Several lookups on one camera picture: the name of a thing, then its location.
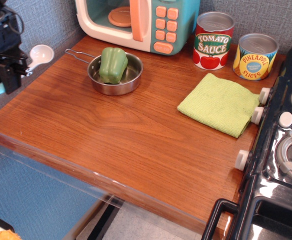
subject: toy stove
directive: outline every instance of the toy stove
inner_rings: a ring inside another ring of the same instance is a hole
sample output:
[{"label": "toy stove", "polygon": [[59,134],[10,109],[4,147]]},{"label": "toy stove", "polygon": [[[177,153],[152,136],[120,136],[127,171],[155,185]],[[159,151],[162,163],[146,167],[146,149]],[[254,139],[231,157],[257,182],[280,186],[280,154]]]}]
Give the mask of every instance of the toy stove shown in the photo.
[{"label": "toy stove", "polygon": [[273,88],[261,94],[253,120],[260,129],[253,149],[241,150],[239,203],[216,201],[202,239],[211,239],[222,212],[233,214],[226,239],[292,240],[292,49]]}]

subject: stainless steel pot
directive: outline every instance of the stainless steel pot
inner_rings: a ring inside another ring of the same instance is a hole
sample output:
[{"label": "stainless steel pot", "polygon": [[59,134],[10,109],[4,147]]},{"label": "stainless steel pot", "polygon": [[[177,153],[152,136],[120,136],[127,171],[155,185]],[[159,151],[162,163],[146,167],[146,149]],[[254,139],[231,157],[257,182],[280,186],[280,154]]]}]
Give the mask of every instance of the stainless steel pot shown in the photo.
[{"label": "stainless steel pot", "polygon": [[[66,49],[65,53],[70,54],[74,56],[76,59],[88,64],[87,72],[88,72],[89,77],[92,80],[92,85],[98,92],[102,94],[109,95],[109,96],[124,95],[124,94],[134,91],[139,86],[141,74],[143,71],[143,63],[140,60],[140,58],[138,58],[137,56],[131,53],[126,52],[126,56],[128,58],[128,66],[119,84],[108,84],[108,83],[104,83],[101,80],[100,75],[99,75],[101,55],[94,57],[85,52],[74,51],[72,49]],[[87,62],[79,58],[75,54],[77,55],[84,54],[84,55],[94,58],[94,60],[91,62]]]}]

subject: toy microwave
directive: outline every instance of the toy microwave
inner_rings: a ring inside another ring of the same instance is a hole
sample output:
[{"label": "toy microwave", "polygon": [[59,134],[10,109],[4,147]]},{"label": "toy microwave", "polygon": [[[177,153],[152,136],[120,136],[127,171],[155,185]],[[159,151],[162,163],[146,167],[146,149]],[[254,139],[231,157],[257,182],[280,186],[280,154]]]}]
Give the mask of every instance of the toy microwave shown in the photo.
[{"label": "toy microwave", "polygon": [[146,52],[178,53],[196,27],[200,0],[75,0],[89,36]]}]

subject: green bell pepper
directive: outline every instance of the green bell pepper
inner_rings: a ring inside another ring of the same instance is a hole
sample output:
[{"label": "green bell pepper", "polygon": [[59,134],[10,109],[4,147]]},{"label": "green bell pepper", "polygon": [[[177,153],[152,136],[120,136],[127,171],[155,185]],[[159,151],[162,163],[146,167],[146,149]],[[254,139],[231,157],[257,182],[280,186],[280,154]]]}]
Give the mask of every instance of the green bell pepper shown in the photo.
[{"label": "green bell pepper", "polygon": [[101,53],[99,75],[105,84],[118,84],[128,65],[123,49],[106,47]]}]

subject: blue floor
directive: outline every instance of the blue floor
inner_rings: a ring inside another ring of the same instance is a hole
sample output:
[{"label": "blue floor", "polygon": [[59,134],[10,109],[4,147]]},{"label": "blue floor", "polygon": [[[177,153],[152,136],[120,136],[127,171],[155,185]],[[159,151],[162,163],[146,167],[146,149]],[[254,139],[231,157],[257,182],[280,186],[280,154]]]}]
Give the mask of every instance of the blue floor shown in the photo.
[{"label": "blue floor", "polygon": [[5,154],[0,153],[0,219],[23,240],[63,239],[102,195],[43,164],[16,155],[12,159],[9,150],[0,150]]}]

